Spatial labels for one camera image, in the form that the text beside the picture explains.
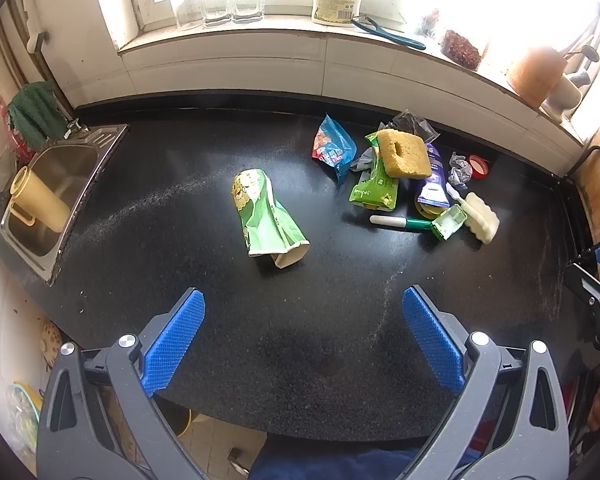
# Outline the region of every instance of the yellow plastic pitcher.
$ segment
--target yellow plastic pitcher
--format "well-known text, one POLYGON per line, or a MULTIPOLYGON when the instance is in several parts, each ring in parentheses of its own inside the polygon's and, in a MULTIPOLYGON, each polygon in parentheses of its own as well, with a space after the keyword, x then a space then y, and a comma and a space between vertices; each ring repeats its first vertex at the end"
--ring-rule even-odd
POLYGON ((69 218, 69 206, 60 200, 28 166, 21 168, 11 183, 9 210, 29 227, 38 219, 56 233, 62 232, 69 218), (30 218, 26 218, 14 208, 15 205, 30 218))

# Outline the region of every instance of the floor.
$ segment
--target floor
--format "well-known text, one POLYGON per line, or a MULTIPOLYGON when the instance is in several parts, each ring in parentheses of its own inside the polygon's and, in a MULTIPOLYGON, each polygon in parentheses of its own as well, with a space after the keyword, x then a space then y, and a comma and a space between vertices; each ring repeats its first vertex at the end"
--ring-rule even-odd
MULTIPOLYGON (((102 387, 102 400, 111 427, 116 434, 126 458, 139 465, 146 464, 140 450, 131 437, 120 407, 110 388, 102 387)), ((242 451, 241 465, 251 467, 262 448, 267 434, 229 424, 206 415, 198 415, 179 439, 193 460, 211 480, 240 480, 240 476, 229 464, 226 457, 232 447, 242 451)))

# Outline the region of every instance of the cream colored sponge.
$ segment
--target cream colored sponge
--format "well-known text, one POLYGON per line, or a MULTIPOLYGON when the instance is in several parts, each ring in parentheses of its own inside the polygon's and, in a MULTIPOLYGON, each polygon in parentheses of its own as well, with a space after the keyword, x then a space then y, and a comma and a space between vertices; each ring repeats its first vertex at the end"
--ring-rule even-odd
POLYGON ((386 174, 394 178, 427 178, 431 164, 424 141, 417 135, 387 128, 378 132, 386 174))

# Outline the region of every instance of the bottle label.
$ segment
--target bottle label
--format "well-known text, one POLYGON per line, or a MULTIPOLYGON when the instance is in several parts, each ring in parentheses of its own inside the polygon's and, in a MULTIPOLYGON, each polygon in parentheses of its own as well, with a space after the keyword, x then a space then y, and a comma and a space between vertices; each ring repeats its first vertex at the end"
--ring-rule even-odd
POLYGON ((357 0, 315 0, 314 18, 322 22, 350 23, 357 0))

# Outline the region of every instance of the soap bottle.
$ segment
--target soap bottle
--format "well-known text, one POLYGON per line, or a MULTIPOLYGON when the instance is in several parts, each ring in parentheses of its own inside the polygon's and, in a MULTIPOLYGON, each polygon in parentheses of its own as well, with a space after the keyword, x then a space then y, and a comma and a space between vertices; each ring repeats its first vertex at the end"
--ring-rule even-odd
POLYGON ((351 19, 360 13, 360 0, 314 0, 311 21, 321 25, 353 27, 351 19))

